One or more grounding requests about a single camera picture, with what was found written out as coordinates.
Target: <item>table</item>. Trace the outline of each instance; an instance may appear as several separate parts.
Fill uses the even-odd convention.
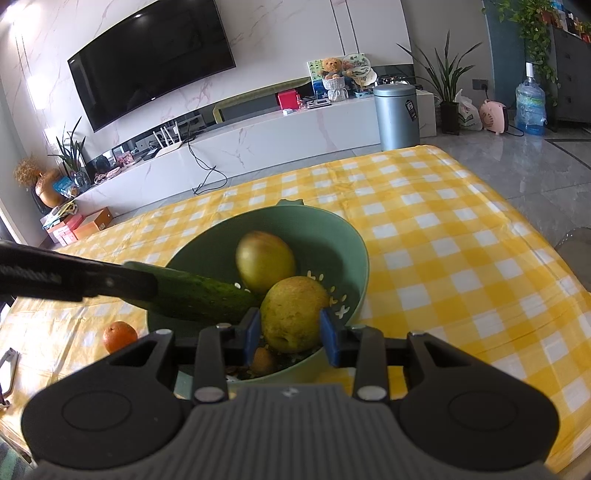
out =
[[[558,471],[591,445],[591,299],[567,265],[490,187],[436,147],[367,155],[255,180],[146,213],[62,252],[166,265],[191,239],[281,198],[336,212],[363,236],[371,276],[361,320],[386,336],[426,330],[544,391],[561,427]],[[22,353],[0,432],[26,448],[20,416],[37,391],[106,355],[103,329],[145,313],[120,300],[18,299],[0,324],[0,352]],[[390,368],[392,394],[405,393]],[[348,370],[319,372],[342,382]]]

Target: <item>black handle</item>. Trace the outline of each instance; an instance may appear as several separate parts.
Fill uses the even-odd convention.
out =
[[[0,241],[0,294],[82,301],[105,295],[151,300],[158,280],[148,272]]]

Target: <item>tv screen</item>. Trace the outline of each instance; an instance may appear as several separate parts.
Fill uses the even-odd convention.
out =
[[[214,0],[158,0],[68,63],[95,132],[165,93],[236,66]]]

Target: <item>vase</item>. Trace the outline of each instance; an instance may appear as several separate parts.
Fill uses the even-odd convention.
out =
[[[459,135],[459,103],[441,102],[441,131],[445,134]]]
[[[66,198],[53,188],[53,184],[61,177],[61,172],[57,168],[53,168],[41,175],[37,185],[35,185],[35,193],[50,208],[57,207],[66,201]]]
[[[80,193],[85,192],[90,188],[90,179],[84,170],[78,170],[72,173],[72,181],[76,185]]]

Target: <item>label sticker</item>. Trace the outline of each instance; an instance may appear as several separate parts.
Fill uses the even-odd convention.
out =
[[[414,122],[417,119],[417,111],[414,107],[414,103],[412,100],[407,100],[407,110],[408,114],[410,115],[411,120]]]

